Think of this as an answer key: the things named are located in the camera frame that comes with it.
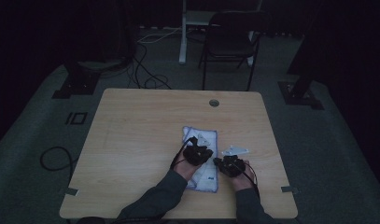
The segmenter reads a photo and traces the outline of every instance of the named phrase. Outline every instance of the black cable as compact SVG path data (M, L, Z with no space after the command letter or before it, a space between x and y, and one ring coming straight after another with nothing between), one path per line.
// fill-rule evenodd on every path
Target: black cable
M183 159L183 160L181 160L181 161L176 162L176 163L175 163L175 166L176 166L177 164L179 164L179 163L185 161L185 160L186 160L186 159Z
M148 86L148 83L149 83L150 81L153 81L153 82L154 82L154 88L152 88L152 89L157 89L157 88L159 88L159 87L165 86L165 87L167 87L169 90L171 90L172 88L167 84L167 82L168 82L168 78L167 78L166 76L164 76L164 75L153 75L153 74L151 74L151 73L147 70L147 68L142 64L143 60L146 58L146 55L147 55L147 47L144 46L144 45L142 45L142 44L139 44L139 43L138 43L138 45L141 46L141 47L144 49L145 52L144 52L144 54L143 54L143 56L141 57L140 60L137 60L137 59L134 57L134 60L137 62L137 66L136 66L136 68L135 68L135 70L134 70L134 79L133 79L133 76L130 76L131 80L137 85L137 88L138 88L138 89L151 89L151 88ZM139 81L139 79L138 79L138 70L139 70L140 67L143 68L144 71L146 71L146 73L149 75L149 78L145 81L144 86L142 86L142 85L140 84L140 81ZM156 84L157 81L155 81L154 79L157 80L157 81L159 81L159 82L161 82L161 85L157 86L157 84Z
M126 74L128 74L128 78L129 78L129 82L128 82L128 85L126 86L126 89L128 89L129 86L131 85L131 82L132 82L133 76L134 76L134 61L133 60L132 60L132 66L131 66L131 68L132 68L132 72L131 73L129 73L129 69L126 70Z
M177 154L175 155L175 157L173 158L172 160L172 163L170 164L170 169L173 170L173 168L176 166L176 164L178 164L178 162L176 162L178 156L180 155L181 151L184 149L184 147L187 145L187 143L191 140L192 138L189 138L187 139L187 141L184 142L183 146L181 146L180 150L177 152Z
M51 152L52 150L57 150L57 149L60 149L60 150L62 150L62 151L65 152L65 154L67 155L67 158L68 158L68 160L69 160L69 163L66 164L65 166L61 166L61 167L57 167L57 168L50 168L50 167L48 167L48 166L44 163L44 156L45 156L47 153ZM41 164L42 168L44 168L44 169L46 169L46 170L48 170L48 171L52 171L52 172L55 172L55 171L61 171L61 170L65 169L65 168L67 168L67 167L70 167L70 176L69 176L69 179L68 179L68 184L70 184L70 180L71 180L71 178L73 177L73 173L74 173L74 163L76 163L77 161L78 161L78 159L75 159L75 160L72 159L72 157L71 157L71 155L70 155L70 152L69 152L66 148L64 148L64 147L50 147L49 149L45 150L45 151L41 154L41 156L40 156L40 164Z
M178 31L179 29L180 29L180 27L176 28L173 32L171 32L169 34L145 35L145 36L142 36L141 38L139 38L137 40L137 43L139 43L139 44L153 44L153 43L157 43L158 41L161 41L161 40L166 39L166 38L181 37L181 33L176 33L176 31Z
M253 175L255 177L256 183L254 183L254 181L251 179L251 177L248 176L245 173L245 171L241 170L233 161L229 161L229 162L230 162L231 165L233 165L236 169L238 169L251 182L251 184L253 185L254 190L256 192L259 192L258 187L257 187L258 180L257 180L256 172L254 172L253 168L249 164L245 163L245 165L247 165L248 167L250 167L251 171L253 172Z

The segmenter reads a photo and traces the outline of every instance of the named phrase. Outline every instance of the white object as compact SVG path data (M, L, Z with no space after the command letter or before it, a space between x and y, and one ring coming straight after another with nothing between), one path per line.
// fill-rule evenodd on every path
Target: white object
M227 149L225 151L222 151L221 153L224 156L236 156L236 155L248 153L248 149L247 148L243 148L243 147L233 147L233 146L230 146L229 149Z
M213 163L213 158L218 154L217 131L199 130L186 126L183 128L183 133L184 142L193 136L198 136L198 146L200 146L199 143L202 142L203 144L208 144L207 148L213 151L212 157L192 176L192 179L188 182L187 189L216 193L218 189L218 170Z

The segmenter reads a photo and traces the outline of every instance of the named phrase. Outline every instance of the desk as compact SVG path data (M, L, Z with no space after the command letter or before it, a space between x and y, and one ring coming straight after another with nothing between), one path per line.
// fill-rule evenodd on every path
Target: desk
M209 105L211 99L219 106ZM218 151L245 147L265 211L297 216L289 181L262 98L256 92L108 89L96 111L61 217L117 217L166 174L182 145L183 126L218 131ZM217 193L186 189L165 218L235 218L234 192L218 174Z
M181 46L178 63L185 64L187 60L187 24L207 26L216 12L210 11L187 11L187 0L183 0L183 12L181 14Z

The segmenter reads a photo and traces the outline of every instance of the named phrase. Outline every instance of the dark background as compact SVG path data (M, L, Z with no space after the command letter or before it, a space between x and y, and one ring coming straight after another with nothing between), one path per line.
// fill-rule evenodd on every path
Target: dark background
M249 3L189 0L189 9ZM177 0L0 0L0 139L63 63L62 48L78 61L128 57L133 27L178 27L181 8ZM274 18L273 34L304 37L288 73L328 86L380 182L380 1L264 0L261 9Z

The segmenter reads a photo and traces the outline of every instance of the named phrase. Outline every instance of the metal stand base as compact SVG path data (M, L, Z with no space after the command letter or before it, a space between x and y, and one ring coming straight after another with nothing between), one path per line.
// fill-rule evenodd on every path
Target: metal stand base
M315 98L314 94L308 90L303 96L298 97L292 93L295 83L293 82L277 82L283 94L287 105L310 105L312 109L324 110L321 102Z
M52 99L69 99L71 95L93 95L100 74L90 72L84 74L86 76L80 83L73 82L69 75L61 89L53 94Z

